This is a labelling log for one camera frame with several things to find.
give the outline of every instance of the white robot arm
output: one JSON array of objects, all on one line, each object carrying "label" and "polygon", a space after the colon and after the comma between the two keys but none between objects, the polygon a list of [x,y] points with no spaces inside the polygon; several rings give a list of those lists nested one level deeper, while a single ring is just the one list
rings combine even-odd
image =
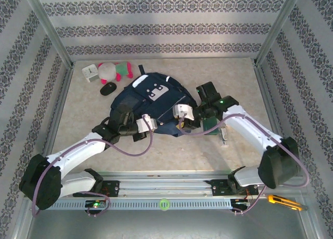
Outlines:
[{"label": "white robot arm", "polygon": [[[150,130],[157,128],[155,119],[144,115]],[[90,157],[103,152],[110,144],[118,142],[120,136],[143,134],[149,131],[143,118],[136,120],[135,124],[119,126],[117,132],[102,122],[93,128],[84,139],[70,147],[47,157],[40,154],[34,156],[24,173],[19,188],[29,199],[33,199],[34,191],[39,177],[51,164],[41,182],[36,204],[39,209],[47,209],[57,199],[77,192],[100,192],[103,178],[94,170],[86,169],[80,173],[69,173],[73,168],[80,165]]]},{"label": "white robot arm", "polygon": [[[298,148],[294,139],[290,137],[284,139],[265,128],[231,96],[221,98],[212,82],[197,87],[197,92],[202,101],[199,107],[194,109],[188,105],[173,107],[174,117],[186,119],[184,128],[197,128],[200,126],[200,120],[216,117],[220,122],[225,122],[238,131],[262,155],[259,166],[241,167],[228,176],[229,186],[234,193],[248,185],[264,184],[274,189],[300,172],[301,163],[295,157],[298,156]],[[214,129],[216,127],[195,134],[182,132],[197,136]]]}]

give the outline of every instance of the metal bracket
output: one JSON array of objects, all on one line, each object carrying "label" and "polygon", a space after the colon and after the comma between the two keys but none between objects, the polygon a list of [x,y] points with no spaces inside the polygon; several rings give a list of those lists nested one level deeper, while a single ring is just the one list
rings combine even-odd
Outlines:
[{"label": "metal bracket", "polygon": [[231,199],[231,206],[236,209],[232,209],[232,212],[241,212],[248,209],[250,202],[248,199]]},{"label": "metal bracket", "polygon": [[[118,197],[119,184],[119,181],[103,181],[100,194],[104,194],[108,197]],[[100,196],[82,193],[74,193],[73,197],[98,197],[98,199],[101,199]]]},{"label": "metal bracket", "polygon": [[119,141],[120,134],[113,130],[110,125],[106,124],[109,119],[110,117],[105,118],[99,125],[92,129],[92,132],[99,134],[103,140],[111,144],[116,144]]},{"label": "metal bracket", "polygon": [[249,195],[252,196],[256,196],[259,194],[258,187],[256,185],[246,186],[239,190],[237,193],[234,193],[229,187],[227,179],[213,179],[205,182],[212,186],[213,196],[234,196],[235,194],[246,196],[247,191],[249,192]]}]

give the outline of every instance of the wall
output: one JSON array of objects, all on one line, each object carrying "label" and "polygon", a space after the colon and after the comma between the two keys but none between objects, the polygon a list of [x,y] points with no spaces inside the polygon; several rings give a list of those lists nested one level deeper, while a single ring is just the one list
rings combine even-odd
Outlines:
[{"label": "wall", "polygon": [[325,238],[333,237],[333,0],[297,0],[261,65],[284,136],[299,144]]},{"label": "wall", "polygon": [[73,61],[255,58],[285,0],[40,0]]},{"label": "wall", "polygon": [[0,238],[11,235],[18,184],[46,143],[67,71],[27,0],[0,2]]}]

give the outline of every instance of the computer mouse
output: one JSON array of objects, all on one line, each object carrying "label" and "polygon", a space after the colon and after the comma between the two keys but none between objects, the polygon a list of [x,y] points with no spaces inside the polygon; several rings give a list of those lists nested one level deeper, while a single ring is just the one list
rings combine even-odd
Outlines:
[{"label": "computer mouse", "polygon": [[100,93],[103,96],[107,96],[107,95],[111,94],[112,92],[114,92],[116,89],[117,89],[116,84],[109,82],[100,89]]}]

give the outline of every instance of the metal frame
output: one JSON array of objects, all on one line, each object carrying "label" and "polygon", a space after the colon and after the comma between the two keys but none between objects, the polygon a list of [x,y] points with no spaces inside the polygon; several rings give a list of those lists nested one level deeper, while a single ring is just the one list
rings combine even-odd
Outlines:
[{"label": "metal frame", "polygon": [[[47,210],[84,210],[86,199],[61,199]],[[110,210],[186,210],[186,209],[232,209],[231,200],[226,198],[205,199],[172,199],[169,204],[161,203],[160,199],[129,199],[112,198]]]},{"label": "metal frame", "polygon": [[288,15],[296,4],[297,0],[286,0],[282,6],[281,11],[279,12],[270,32],[268,33],[264,43],[262,44],[259,53],[256,58],[256,64],[261,65],[262,61],[265,59],[266,54],[270,50],[276,36],[280,32],[283,24],[285,23]]},{"label": "metal frame", "polygon": [[[65,105],[68,88],[70,85],[71,77],[73,74],[73,68],[71,68],[72,61],[69,55],[61,43],[61,40],[56,33],[56,30],[52,26],[46,12],[43,9],[39,0],[28,0],[37,17],[40,19],[44,29],[50,36],[52,43],[56,47],[58,53],[62,59],[70,68],[70,72],[65,79],[64,87],[62,88],[61,97],[58,103],[58,107],[55,112],[55,120],[52,123],[49,141],[46,144],[44,153],[46,155],[52,152],[55,136],[60,123],[61,114]],[[281,134],[279,123],[277,121],[272,100],[269,98],[267,86],[262,78],[262,72],[258,65],[261,64],[265,58],[269,48],[275,40],[276,35],[280,31],[286,18],[288,17],[292,7],[296,0],[286,0],[283,5],[275,23],[273,24],[265,42],[263,43],[256,60],[253,61],[253,68],[259,88],[264,100],[265,108],[267,110],[268,118],[270,120],[272,130],[275,133]],[[113,202],[121,203],[142,203],[144,201],[153,201],[156,207],[156,202],[162,198],[169,198],[175,202],[189,203],[189,202],[202,202],[207,200],[208,202],[216,202],[225,200],[228,201],[231,198],[239,198],[239,196],[222,196],[213,197],[210,186],[207,185],[205,180],[212,179],[226,179],[230,172],[225,171],[147,171],[147,172],[100,172],[105,180],[118,180],[121,182],[119,189],[119,197],[112,198]],[[302,181],[302,178],[297,177],[290,180],[290,184],[298,184]],[[307,204],[310,203],[306,197],[307,189],[295,190],[291,188],[285,188],[280,186],[275,190],[266,190],[262,198],[265,195],[276,194],[284,197],[295,198],[297,202]],[[77,202],[77,200],[85,200],[83,198],[66,198],[63,203]],[[32,222],[31,215],[31,202],[28,199],[24,199],[20,208],[19,217],[12,234],[12,239],[26,239],[28,237],[29,228]],[[303,226],[308,238],[322,238],[319,228],[313,213],[300,212],[300,216],[303,222]]]},{"label": "metal frame", "polygon": [[60,40],[60,37],[54,28],[53,24],[51,23],[46,11],[40,0],[27,0],[32,7],[33,11],[35,12],[38,20],[42,24],[43,29],[45,30],[46,34],[52,41],[52,44],[56,48],[58,54],[60,55],[63,63],[66,65],[66,68],[69,69],[73,64],[72,60],[67,53],[66,48],[64,47],[63,43]]}]

